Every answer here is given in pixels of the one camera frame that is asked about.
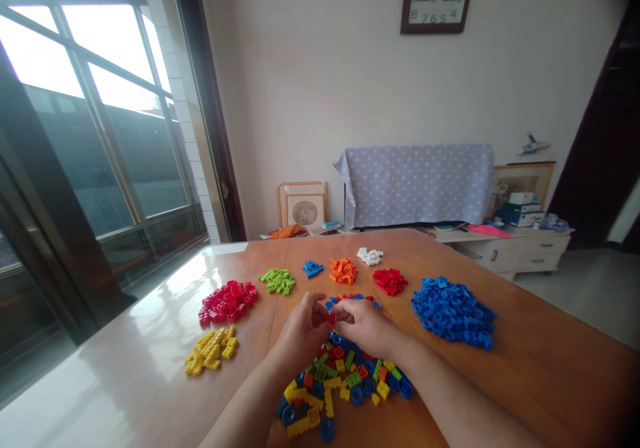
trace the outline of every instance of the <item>picture frame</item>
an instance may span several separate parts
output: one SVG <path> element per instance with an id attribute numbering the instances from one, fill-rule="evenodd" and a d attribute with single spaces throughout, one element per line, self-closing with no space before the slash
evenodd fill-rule
<path id="1" fill-rule="evenodd" d="M 281 183 L 276 190 L 278 200 L 278 223 L 280 228 L 287 226 L 287 195 L 324 195 L 324 213 L 327 212 L 327 190 L 322 181 L 288 181 Z"/>
<path id="2" fill-rule="evenodd" d="M 307 230 L 318 229 L 325 222 L 325 194 L 294 193 L 287 195 L 287 226 L 300 225 Z"/>
<path id="3" fill-rule="evenodd" d="M 502 205 L 509 200 L 512 193 L 519 191 L 533 193 L 544 209 L 554 167 L 554 161 L 514 163 L 512 165 L 494 167 L 493 187 L 485 218 L 492 220 L 495 216 L 495 211 L 502 208 Z"/>

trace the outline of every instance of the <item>pile of blue blocks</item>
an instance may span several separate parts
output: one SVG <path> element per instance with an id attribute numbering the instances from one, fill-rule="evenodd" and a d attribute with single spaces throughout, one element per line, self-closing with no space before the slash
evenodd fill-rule
<path id="1" fill-rule="evenodd" d="M 305 262 L 305 267 L 302 268 L 302 271 L 307 274 L 307 279 L 309 279 L 316 276 L 318 273 L 324 270 L 324 268 L 324 265 L 318 265 L 314 260 L 309 260 Z"/>
<path id="2" fill-rule="evenodd" d="M 424 278 L 422 290 L 414 291 L 413 310 L 426 330 L 447 341 L 464 341 L 476 348 L 493 346 L 495 313 L 484 306 L 462 283 L 444 277 Z"/>

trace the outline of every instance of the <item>pile of orange blocks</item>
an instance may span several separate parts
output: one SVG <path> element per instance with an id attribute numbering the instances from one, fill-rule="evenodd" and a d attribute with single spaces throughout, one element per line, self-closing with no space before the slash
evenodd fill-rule
<path id="1" fill-rule="evenodd" d="M 338 261 L 329 258 L 329 261 L 331 262 L 331 274 L 329 277 L 332 280 L 336 283 L 354 284 L 358 276 L 358 268 L 355 267 L 349 258 L 342 258 Z"/>

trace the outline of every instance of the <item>wall clock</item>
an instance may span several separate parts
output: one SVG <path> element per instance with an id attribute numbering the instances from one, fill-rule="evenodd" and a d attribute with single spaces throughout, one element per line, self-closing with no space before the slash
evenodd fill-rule
<path id="1" fill-rule="evenodd" d="M 402 35 L 462 33 L 469 0 L 404 0 Z"/>

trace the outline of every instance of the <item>pile of white blocks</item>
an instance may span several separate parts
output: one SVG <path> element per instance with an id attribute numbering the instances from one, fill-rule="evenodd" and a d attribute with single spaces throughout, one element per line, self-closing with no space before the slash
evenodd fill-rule
<path id="1" fill-rule="evenodd" d="M 364 261 L 368 266 L 377 265 L 382 261 L 382 256 L 384 252 L 371 250 L 367 251 L 366 248 L 362 247 L 358 250 L 358 258 Z"/>

